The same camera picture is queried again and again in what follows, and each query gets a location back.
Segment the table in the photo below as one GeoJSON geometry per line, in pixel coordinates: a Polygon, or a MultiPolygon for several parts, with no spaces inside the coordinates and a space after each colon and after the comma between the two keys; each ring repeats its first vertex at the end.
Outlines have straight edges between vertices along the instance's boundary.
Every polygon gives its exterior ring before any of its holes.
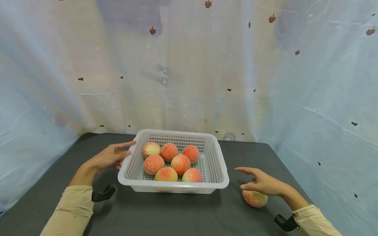
{"type": "MultiPolygon", "coordinates": [[[[126,134],[85,134],[0,219],[1,235],[39,235],[54,211],[62,192],[86,160],[107,145],[133,140],[126,134]]],[[[286,233],[273,221],[277,214],[288,218],[290,208],[279,197],[269,197],[263,208],[247,205],[240,185],[250,176],[234,171],[238,166],[259,168],[296,188],[311,200],[269,145],[219,141],[230,183],[212,194],[138,193],[117,181],[117,171],[96,177],[95,191],[116,188],[113,197],[96,203],[84,233],[110,235],[300,235],[286,233]]]]}

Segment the curtain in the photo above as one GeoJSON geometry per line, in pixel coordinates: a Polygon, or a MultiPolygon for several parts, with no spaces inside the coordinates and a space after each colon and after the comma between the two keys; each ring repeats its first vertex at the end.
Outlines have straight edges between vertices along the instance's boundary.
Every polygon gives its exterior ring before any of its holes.
{"type": "Polygon", "coordinates": [[[0,212],[81,134],[153,128],[266,142],[343,235],[377,234],[376,11],[0,1],[0,212]]]}

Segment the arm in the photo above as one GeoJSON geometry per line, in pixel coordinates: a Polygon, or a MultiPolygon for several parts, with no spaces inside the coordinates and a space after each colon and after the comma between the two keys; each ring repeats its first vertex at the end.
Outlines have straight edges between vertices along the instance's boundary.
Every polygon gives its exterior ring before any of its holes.
{"type": "Polygon", "coordinates": [[[304,236],[341,236],[333,227],[332,223],[326,219],[320,209],[310,205],[292,187],[282,195],[282,198],[292,209],[295,222],[304,236]]]}
{"type": "Polygon", "coordinates": [[[235,170],[252,174],[252,182],[240,186],[268,196],[279,196],[289,205],[303,236],[341,236],[316,206],[309,204],[293,187],[255,168],[238,167],[235,170]]]}
{"type": "Polygon", "coordinates": [[[92,184],[95,176],[108,167],[120,169],[124,157],[130,154],[122,148],[136,142],[109,145],[85,162],[64,190],[58,206],[45,225],[41,236],[81,236],[93,214],[92,184]]]}

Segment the artificial peach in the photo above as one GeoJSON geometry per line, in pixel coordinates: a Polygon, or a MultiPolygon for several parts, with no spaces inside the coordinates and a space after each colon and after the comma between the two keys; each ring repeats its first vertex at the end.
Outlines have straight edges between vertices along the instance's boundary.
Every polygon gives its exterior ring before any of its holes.
{"type": "Polygon", "coordinates": [[[198,158],[200,158],[200,151],[196,146],[189,145],[184,148],[183,155],[186,155],[189,158],[190,163],[193,164],[198,161],[198,158]]]}
{"type": "Polygon", "coordinates": [[[263,207],[268,202],[268,196],[257,191],[243,190],[244,200],[253,207],[263,207]]]}
{"type": "Polygon", "coordinates": [[[158,170],[165,165],[164,160],[159,155],[150,155],[144,161],[144,171],[147,174],[155,175],[158,170]]]}
{"type": "Polygon", "coordinates": [[[190,168],[184,173],[183,182],[202,182],[201,172],[196,168],[190,168]]]}
{"type": "Polygon", "coordinates": [[[172,167],[164,167],[158,170],[155,175],[156,181],[177,181],[177,172],[172,167]]]}
{"type": "Polygon", "coordinates": [[[164,146],[161,148],[160,151],[161,157],[164,159],[166,162],[171,162],[172,159],[178,155],[178,148],[175,144],[173,143],[166,143],[164,146]]]}
{"type": "Polygon", "coordinates": [[[177,155],[172,159],[170,166],[181,176],[190,168],[190,160],[186,155],[177,155]]]}
{"type": "Polygon", "coordinates": [[[142,154],[144,158],[151,155],[160,155],[160,146],[155,142],[148,142],[143,146],[142,154]]]}

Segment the black clip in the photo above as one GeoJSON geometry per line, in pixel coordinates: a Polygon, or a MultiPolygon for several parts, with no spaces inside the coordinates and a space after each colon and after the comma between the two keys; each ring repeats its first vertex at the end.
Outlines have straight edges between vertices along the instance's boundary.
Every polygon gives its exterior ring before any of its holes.
{"type": "Polygon", "coordinates": [[[285,232],[293,231],[298,227],[293,216],[286,220],[283,216],[277,215],[274,222],[285,232]]]}
{"type": "Polygon", "coordinates": [[[92,193],[92,201],[93,202],[101,202],[104,200],[110,199],[116,189],[113,186],[108,185],[102,193],[93,191],[92,193]]]}

